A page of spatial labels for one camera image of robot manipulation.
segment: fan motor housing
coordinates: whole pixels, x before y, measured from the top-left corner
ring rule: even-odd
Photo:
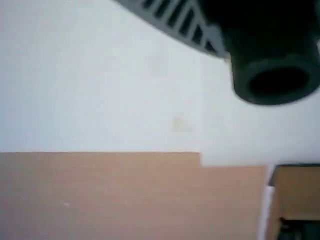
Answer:
[[[118,0],[172,37],[223,58],[236,95],[281,105],[320,85],[318,0]]]

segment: dark object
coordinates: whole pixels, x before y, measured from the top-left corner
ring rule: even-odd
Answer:
[[[291,103],[320,85],[318,0],[117,0],[183,43],[230,53],[233,87],[258,105]]]
[[[278,240],[319,240],[320,221],[282,220]]]

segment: white surface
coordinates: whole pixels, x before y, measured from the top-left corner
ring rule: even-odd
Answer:
[[[1,151],[198,151],[203,56],[111,0],[2,0]]]
[[[319,94],[237,99],[228,66],[111,0],[0,1],[0,151],[187,151],[205,165],[315,161]]]

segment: white wall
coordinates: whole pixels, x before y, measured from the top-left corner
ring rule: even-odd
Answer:
[[[0,151],[202,151],[207,165],[316,160],[319,94],[258,107],[227,64],[112,0],[0,1]]]

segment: light brown wood panel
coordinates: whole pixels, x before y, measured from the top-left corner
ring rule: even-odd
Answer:
[[[197,153],[0,153],[0,239],[255,240],[265,172]]]

